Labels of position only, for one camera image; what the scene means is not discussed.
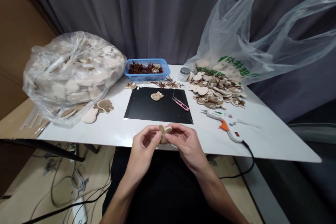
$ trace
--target black pants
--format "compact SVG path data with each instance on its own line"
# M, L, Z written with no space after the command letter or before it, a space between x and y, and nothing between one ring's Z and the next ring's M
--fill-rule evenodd
M111 168L111 186L103 215L122 179L131 148L117 147ZM179 152L156 150L140 182L126 223L231 223L207 204L201 188Z

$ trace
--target plastic bag with green text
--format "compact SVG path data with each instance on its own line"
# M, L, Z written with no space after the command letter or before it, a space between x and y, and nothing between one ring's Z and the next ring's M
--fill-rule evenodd
M248 85L309 65L336 46L336 29L300 41L288 36L297 20L336 6L336 0L305 0L287 12L268 35L249 42L253 1L218 0L197 55L184 65L193 72L235 77Z

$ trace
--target black cutting mat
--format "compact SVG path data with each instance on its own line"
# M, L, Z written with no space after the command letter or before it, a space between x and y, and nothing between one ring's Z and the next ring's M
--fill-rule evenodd
M161 92L164 97L154 101L151 98L151 94L157 91ZM133 89L124 118L193 124L190 111L185 111L172 100L173 93L177 99L189 107L183 89L161 90L160 88L152 87Z

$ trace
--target white table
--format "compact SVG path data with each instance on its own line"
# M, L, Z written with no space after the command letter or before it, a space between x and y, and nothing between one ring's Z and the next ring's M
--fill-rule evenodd
M180 65L169 65L170 78L177 80ZM109 114L101 113L96 122L85 124L79 122L72 129L65 129L50 124L39 136L39 139L67 141L84 144L132 146L132 139L147 125L167 125L168 122L136 120L124 118L132 91L124 86L129 82L126 76L110 88L107 98L114 106ZM184 83L185 93L194 124L185 124L197 131L203 151L208 154L250 157L248 150L233 142L228 134L218 129L221 122L208 118L200 112L206 109L193 99L193 92L188 91L189 83ZM281 159L304 162L321 162L320 157L312 151L279 117L277 117L249 88L244 90L246 108L227 104L227 110L235 118L259 125L261 129L237 124L242 138L250 146L256 158ZM177 150L173 145L159 145L158 149Z

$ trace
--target black cable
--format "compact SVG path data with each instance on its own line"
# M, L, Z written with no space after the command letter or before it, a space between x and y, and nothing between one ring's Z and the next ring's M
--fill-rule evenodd
M95 191L89 198L91 198L96 192L98 192L100 189L103 189L105 186L99 188L99 189L98 189L97 191ZM74 221L75 221L75 219L76 219L76 216L77 216L79 210L82 208L82 206L84 206L84 205L81 205L81 206L80 206L80 208L78 209L78 211L77 211L75 217L73 218L73 221L72 221L71 224L74 224Z
M237 178L237 177L240 177L240 176L242 176L242 175L245 175L246 173L249 173L251 170L252 170L252 168L253 168L253 166L254 166L254 156L253 156L253 153L252 153L252 151L251 151L251 149L250 149L250 147L248 146L248 144L243 140L242 141L242 144L248 149L248 151L251 153L251 156L252 156L252 165L251 165L251 167L247 170L247 171L244 171L244 172L242 172L242 173L240 173L240 174L238 174L238 175L236 175L236 176L227 176L227 177L220 177L219 179L235 179L235 178Z
M39 221L41 221L41 220L43 220L43 219L49 218L49 217L51 217L51 216L53 216L53 215L56 215L56 214L58 214L58 213L61 213L61 212L65 211L65 210L68 210L68 209L71 208L71 207L74 207L74 206L77 206L77 205L83 205L83 204L87 204L87 203L93 203L93 202L96 202L97 200L99 200L99 198L100 198L104 193L107 192L107 190L108 190L109 188L110 188L110 187L108 187L108 188L107 188L101 195L99 195L98 198L96 198L95 200L92 200L92 201L86 200L86 201L84 201L84 202L79 202L79 203L71 204L71 205L69 205L69 206L66 206L66 207L64 207L64 208L61 208L61 209L56 210L56 211L54 211L54 212L47 213L47 214L45 214L45 215L42 215L42 216L37 217L37 218L35 218L35 219L29 220L29 221L24 222L24 223L22 223L22 224L33 224L33 223L39 222Z
M38 158L58 158L58 157L60 157L60 156L35 156L35 155L32 155L33 157L38 157Z

